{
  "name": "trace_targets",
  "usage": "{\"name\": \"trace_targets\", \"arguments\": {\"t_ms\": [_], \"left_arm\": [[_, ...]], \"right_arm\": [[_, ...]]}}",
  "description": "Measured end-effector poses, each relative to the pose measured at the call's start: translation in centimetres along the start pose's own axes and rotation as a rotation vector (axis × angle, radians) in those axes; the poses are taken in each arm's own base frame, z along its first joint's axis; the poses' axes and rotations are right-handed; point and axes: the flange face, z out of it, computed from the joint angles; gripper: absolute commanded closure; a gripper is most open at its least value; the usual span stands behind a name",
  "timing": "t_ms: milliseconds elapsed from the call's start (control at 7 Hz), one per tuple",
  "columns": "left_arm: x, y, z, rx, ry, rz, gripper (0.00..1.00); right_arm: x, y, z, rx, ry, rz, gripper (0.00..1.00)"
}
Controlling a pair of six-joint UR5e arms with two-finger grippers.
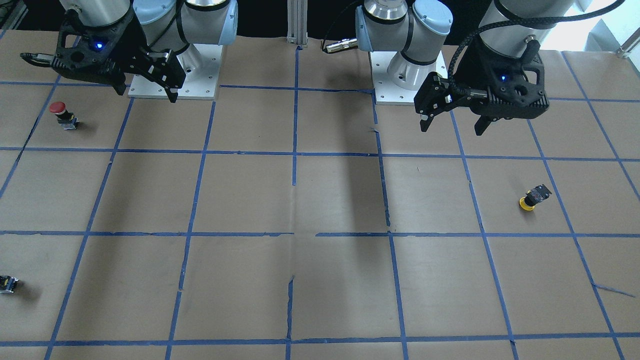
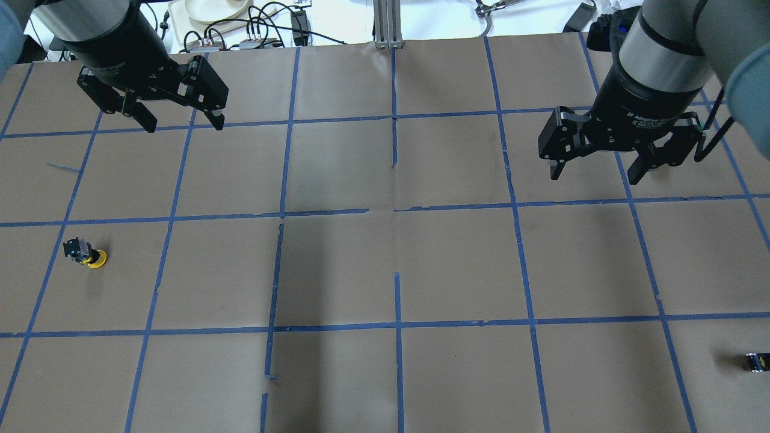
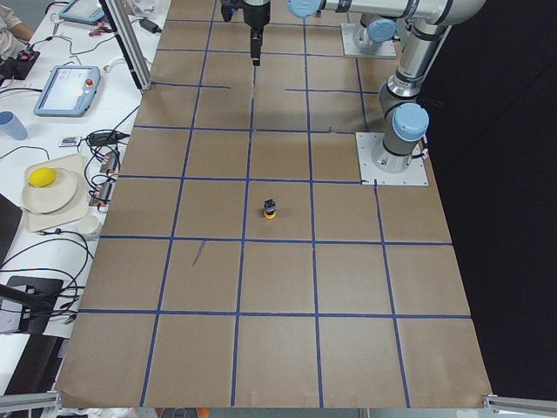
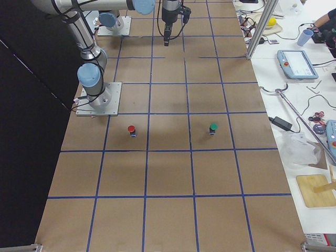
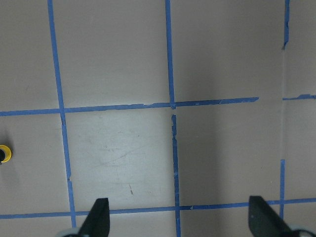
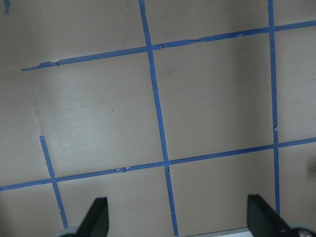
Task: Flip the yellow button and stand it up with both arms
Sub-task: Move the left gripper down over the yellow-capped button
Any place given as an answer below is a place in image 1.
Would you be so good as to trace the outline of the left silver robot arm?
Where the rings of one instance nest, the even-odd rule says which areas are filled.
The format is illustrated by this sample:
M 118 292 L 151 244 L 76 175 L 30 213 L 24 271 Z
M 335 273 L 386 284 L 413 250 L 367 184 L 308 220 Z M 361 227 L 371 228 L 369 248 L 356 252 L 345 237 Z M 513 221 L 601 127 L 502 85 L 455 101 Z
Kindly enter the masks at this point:
M 481 136 L 501 119 L 535 119 L 549 107 L 540 42 L 572 6 L 571 0 L 493 0 L 480 22 L 484 30 L 461 42 L 461 60 L 448 76 L 430 71 L 414 96 L 420 129 L 441 113 L 466 107 L 478 115 Z M 454 25 L 439 0 L 365 0 L 355 11 L 362 51 L 393 51 L 406 64 L 434 64 Z

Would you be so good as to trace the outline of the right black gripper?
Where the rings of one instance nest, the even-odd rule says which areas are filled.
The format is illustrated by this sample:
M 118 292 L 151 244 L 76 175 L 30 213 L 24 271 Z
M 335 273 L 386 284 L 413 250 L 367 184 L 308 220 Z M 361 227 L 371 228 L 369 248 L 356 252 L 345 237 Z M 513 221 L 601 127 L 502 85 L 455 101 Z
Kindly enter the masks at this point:
M 127 89 L 126 75 L 142 76 L 163 88 L 170 103 L 177 102 L 186 79 L 173 50 L 151 50 L 132 8 L 67 8 L 55 53 L 20 57 L 66 79 L 109 85 L 119 96 Z

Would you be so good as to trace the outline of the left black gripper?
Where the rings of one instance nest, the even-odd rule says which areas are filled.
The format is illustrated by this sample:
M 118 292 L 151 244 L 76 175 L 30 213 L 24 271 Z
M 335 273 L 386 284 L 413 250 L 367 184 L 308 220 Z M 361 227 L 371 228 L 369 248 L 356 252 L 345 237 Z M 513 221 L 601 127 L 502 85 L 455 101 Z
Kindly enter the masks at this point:
M 494 119 L 534 119 L 544 114 L 550 104 L 539 50 L 539 41 L 531 39 L 521 57 L 509 57 L 474 38 L 450 78 L 432 71 L 418 89 L 414 111 L 420 115 L 420 131 L 427 132 L 435 116 L 457 107 L 480 116 L 474 124 L 477 136 Z

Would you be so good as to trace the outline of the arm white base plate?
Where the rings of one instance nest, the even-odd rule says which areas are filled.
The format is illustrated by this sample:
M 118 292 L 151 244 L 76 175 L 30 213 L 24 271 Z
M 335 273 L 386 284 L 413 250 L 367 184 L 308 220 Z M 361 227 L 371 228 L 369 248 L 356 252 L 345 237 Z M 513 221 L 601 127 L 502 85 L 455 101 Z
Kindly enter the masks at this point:
M 429 73 L 436 72 L 443 78 L 448 75 L 442 52 L 427 65 L 410 63 L 394 51 L 370 52 L 369 58 L 376 102 L 380 105 L 412 106 Z
M 179 100 L 216 99 L 224 50 L 226 47 L 223 45 L 192 44 L 178 55 L 186 73 L 185 82 L 177 91 Z M 166 91 L 160 85 L 140 75 L 132 78 L 128 96 L 137 99 L 167 100 Z

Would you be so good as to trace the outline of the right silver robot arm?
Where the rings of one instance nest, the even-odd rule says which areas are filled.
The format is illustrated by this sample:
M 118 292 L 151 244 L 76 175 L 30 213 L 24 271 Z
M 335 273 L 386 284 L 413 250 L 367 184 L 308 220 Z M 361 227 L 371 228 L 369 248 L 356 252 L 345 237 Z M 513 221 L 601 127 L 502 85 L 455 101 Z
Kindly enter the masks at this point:
M 63 0 L 54 54 L 21 59 L 131 98 L 215 100 L 235 0 Z

